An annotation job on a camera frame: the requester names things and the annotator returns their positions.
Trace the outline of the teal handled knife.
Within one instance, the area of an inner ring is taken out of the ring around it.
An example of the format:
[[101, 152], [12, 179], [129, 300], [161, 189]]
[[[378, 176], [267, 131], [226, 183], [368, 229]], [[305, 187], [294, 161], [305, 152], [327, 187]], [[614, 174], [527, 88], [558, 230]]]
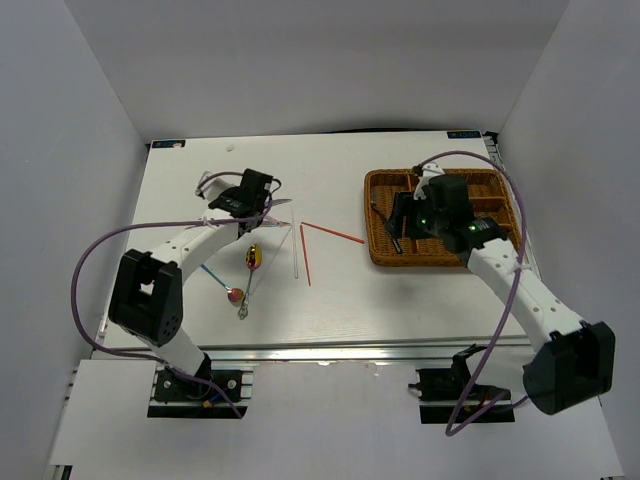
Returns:
[[287, 204], [292, 202], [292, 199], [290, 198], [281, 198], [281, 199], [275, 199], [272, 200], [271, 205], [272, 206], [279, 206], [279, 205], [283, 205], [283, 204]]

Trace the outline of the long white chopstick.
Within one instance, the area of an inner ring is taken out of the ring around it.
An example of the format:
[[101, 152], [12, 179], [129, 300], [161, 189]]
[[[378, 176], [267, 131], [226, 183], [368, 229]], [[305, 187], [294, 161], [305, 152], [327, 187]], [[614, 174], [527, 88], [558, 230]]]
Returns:
[[267, 278], [271, 267], [274, 265], [276, 258], [282, 251], [288, 237], [290, 236], [292, 227], [269, 227], [264, 231], [260, 231], [257, 236], [257, 244], [261, 247], [263, 253], [262, 265], [256, 271], [256, 276], [250, 287], [250, 294], [254, 295], [259, 289], [261, 283]]

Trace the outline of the orange chopstick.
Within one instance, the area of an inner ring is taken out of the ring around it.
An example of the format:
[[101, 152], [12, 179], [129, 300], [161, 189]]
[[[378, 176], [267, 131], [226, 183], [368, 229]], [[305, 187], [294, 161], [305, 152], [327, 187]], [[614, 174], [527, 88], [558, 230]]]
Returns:
[[304, 260], [307, 284], [308, 284], [309, 287], [311, 287], [312, 286], [311, 272], [310, 272], [308, 249], [307, 249], [306, 236], [305, 236], [305, 232], [304, 232], [304, 223], [303, 222], [300, 222], [299, 230], [300, 230], [300, 241], [301, 241], [301, 246], [302, 246], [302, 251], [303, 251], [303, 260]]
[[312, 229], [319, 230], [321, 232], [324, 232], [324, 233], [327, 233], [327, 234], [330, 234], [330, 235], [334, 235], [334, 236], [337, 236], [337, 237], [340, 237], [340, 238], [343, 238], [343, 239], [346, 239], [346, 240], [349, 240], [349, 241], [353, 241], [353, 242], [356, 242], [356, 243], [361, 244], [361, 245], [365, 244], [365, 241], [363, 239], [361, 239], [361, 238], [358, 238], [358, 237], [355, 237], [355, 236], [352, 236], [352, 235], [349, 235], [349, 234], [346, 234], [346, 233], [343, 233], [343, 232], [339, 232], [339, 231], [336, 231], [336, 230], [332, 230], [332, 229], [329, 229], [329, 228], [326, 228], [326, 227], [323, 227], [323, 226], [311, 224], [309, 222], [301, 222], [301, 225], [302, 226], [306, 226], [306, 227], [310, 227]]

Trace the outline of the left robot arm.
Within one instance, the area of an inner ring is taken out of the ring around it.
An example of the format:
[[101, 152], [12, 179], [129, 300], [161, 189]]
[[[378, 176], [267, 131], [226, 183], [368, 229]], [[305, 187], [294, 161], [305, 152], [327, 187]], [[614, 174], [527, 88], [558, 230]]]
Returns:
[[202, 399], [211, 386], [211, 359], [182, 328], [183, 286], [219, 250], [258, 228], [281, 182], [253, 169], [223, 180], [224, 172], [202, 174], [195, 195], [207, 203], [203, 216], [165, 243], [121, 258], [108, 319], [136, 337], [177, 378], [188, 398]]

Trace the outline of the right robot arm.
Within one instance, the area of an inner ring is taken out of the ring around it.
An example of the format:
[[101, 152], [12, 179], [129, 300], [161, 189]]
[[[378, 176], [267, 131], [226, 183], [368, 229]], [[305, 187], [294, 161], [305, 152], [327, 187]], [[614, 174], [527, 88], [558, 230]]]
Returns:
[[395, 194], [385, 228], [393, 239], [441, 241], [503, 302], [535, 352], [523, 386], [540, 411], [553, 415], [611, 389], [614, 332], [564, 305], [524, 264], [507, 232], [475, 214], [464, 177], [424, 172], [414, 191]]

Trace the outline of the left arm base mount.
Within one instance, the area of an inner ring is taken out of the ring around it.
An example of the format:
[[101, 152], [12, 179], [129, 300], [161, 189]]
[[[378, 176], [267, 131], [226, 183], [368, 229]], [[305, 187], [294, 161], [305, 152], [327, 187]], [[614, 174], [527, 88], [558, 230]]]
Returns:
[[215, 387], [188, 381], [158, 368], [152, 383], [147, 417], [152, 419], [241, 419], [252, 397], [254, 372], [247, 368], [211, 370], [210, 381], [233, 403], [238, 414]]

